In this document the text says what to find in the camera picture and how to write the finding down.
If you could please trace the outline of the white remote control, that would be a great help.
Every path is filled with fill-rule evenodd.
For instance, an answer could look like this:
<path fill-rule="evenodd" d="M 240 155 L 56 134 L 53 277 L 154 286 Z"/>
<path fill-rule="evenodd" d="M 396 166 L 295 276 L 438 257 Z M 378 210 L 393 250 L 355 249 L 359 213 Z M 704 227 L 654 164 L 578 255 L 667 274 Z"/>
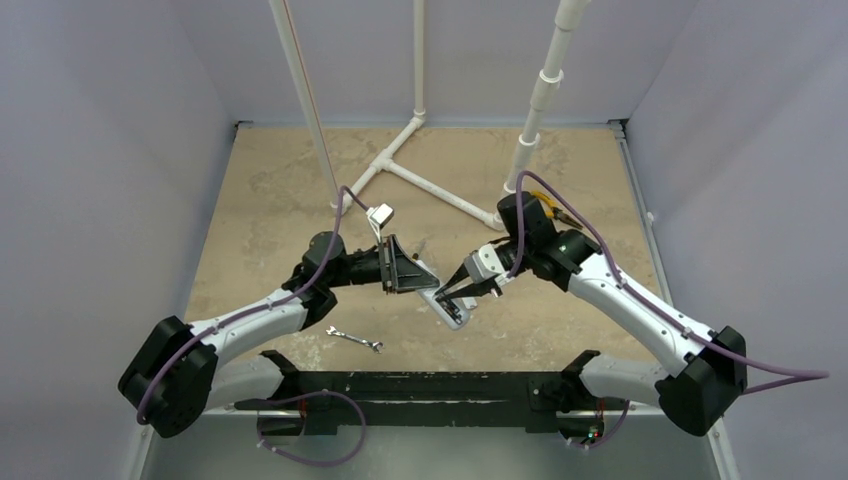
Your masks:
<path fill-rule="evenodd" d="M 434 296 L 435 291 L 441 287 L 444 282 L 436 275 L 435 271 L 429 267 L 423 260 L 418 259 L 417 262 L 433 273 L 439 280 L 440 285 L 437 288 L 418 290 L 416 293 L 425 302 L 425 304 L 435 312 L 441 321 L 451 330 L 459 330 L 466 326 L 472 319 L 472 312 L 468 310 L 463 303 L 464 298 L 449 299 L 437 301 Z"/>

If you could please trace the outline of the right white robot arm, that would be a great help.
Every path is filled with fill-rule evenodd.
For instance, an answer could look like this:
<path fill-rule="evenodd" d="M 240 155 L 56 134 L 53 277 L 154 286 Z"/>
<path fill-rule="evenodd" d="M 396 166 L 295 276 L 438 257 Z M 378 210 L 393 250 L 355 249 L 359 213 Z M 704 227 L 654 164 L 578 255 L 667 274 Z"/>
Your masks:
<path fill-rule="evenodd" d="M 515 268 L 592 305 L 655 359 L 583 352 L 563 371 L 561 392 L 569 404 L 584 407 L 600 397 L 636 401 L 661 409 L 684 432 L 704 436 L 745 392 L 747 345 L 737 330 L 715 330 L 665 303 L 612 266 L 587 235 L 558 229 L 532 194 L 505 197 L 497 208 L 507 236 L 474 250 L 433 294 L 454 327 L 465 320 L 465 300 L 501 294 Z"/>

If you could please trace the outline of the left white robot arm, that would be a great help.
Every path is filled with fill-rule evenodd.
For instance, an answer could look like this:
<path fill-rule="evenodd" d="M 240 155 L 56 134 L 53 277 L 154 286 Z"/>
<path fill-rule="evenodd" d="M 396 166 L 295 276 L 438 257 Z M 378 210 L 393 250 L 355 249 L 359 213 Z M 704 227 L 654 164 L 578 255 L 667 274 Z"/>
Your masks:
<path fill-rule="evenodd" d="M 389 294 L 436 288 L 438 278 L 390 235 L 347 252 L 340 235 L 316 234 L 292 276 L 268 296 L 233 312 L 188 324 L 159 321 L 118 382 L 136 420 L 164 438 L 186 430 L 205 409 L 217 371 L 274 338 L 308 329 L 336 307 L 334 289 L 379 284 Z"/>

